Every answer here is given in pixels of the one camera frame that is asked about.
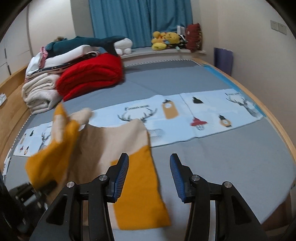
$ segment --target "folded red blanket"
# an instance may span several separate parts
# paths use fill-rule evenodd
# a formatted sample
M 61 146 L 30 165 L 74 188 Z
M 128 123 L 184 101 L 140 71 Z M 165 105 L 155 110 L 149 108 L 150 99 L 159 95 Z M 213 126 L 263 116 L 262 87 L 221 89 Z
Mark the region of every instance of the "folded red blanket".
M 57 81 L 57 91 L 67 101 L 122 80 L 121 58 L 109 53 L 69 67 Z

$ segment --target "blue curtain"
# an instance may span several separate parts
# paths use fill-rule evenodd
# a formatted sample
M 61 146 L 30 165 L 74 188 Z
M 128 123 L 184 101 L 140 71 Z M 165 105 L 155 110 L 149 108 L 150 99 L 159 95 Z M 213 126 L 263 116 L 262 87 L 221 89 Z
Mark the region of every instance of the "blue curtain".
M 89 0 L 94 36 L 122 35 L 133 48 L 151 46 L 152 33 L 192 23 L 190 0 Z

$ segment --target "blue strip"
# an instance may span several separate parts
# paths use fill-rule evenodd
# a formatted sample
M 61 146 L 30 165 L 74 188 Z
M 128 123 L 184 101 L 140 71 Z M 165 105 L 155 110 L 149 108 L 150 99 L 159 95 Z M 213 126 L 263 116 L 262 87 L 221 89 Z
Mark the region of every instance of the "blue strip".
M 233 83 L 229 78 L 227 78 L 226 76 L 224 76 L 223 74 L 221 74 L 219 71 L 217 71 L 216 69 L 214 69 L 212 66 L 207 65 L 207 64 L 204 64 L 204 68 L 207 71 L 209 71 L 210 73 L 212 73 L 213 75 L 215 75 L 217 78 L 219 78 L 220 80 L 222 80 L 224 83 L 226 83 L 227 85 L 229 85 L 234 90 L 236 90 L 238 92 L 241 92 L 241 93 L 244 93 L 235 83 Z M 266 114 L 261 110 L 261 108 L 256 103 L 254 103 L 253 101 L 251 101 L 251 102 L 253 103 L 253 105 L 256 108 L 256 110 L 258 110 L 261 115 L 263 115 L 264 117 L 266 117 Z

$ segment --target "red pillow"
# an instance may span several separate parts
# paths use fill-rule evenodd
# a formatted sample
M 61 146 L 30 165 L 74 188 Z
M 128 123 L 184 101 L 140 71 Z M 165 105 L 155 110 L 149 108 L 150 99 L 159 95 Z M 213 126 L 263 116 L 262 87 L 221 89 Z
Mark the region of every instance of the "red pillow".
M 185 31 L 185 38 L 188 41 L 186 48 L 191 52 L 202 50 L 202 31 L 200 24 L 189 24 Z
M 69 67 L 57 81 L 57 91 L 63 100 L 117 84 L 122 80 L 121 58 L 109 53 L 81 61 Z

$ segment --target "light switch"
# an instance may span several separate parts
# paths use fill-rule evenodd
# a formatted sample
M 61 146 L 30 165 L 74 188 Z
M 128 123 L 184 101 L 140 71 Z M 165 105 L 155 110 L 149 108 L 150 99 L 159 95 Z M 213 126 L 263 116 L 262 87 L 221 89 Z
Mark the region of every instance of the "light switch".
M 287 27 L 281 23 L 279 23 L 279 31 L 282 33 L 282 34 L 285 34 L 287 35 Z
M 278 31 L 279 30 L 279 25 L 277 22 L 270 20 L 270 27 L 271 29 Z

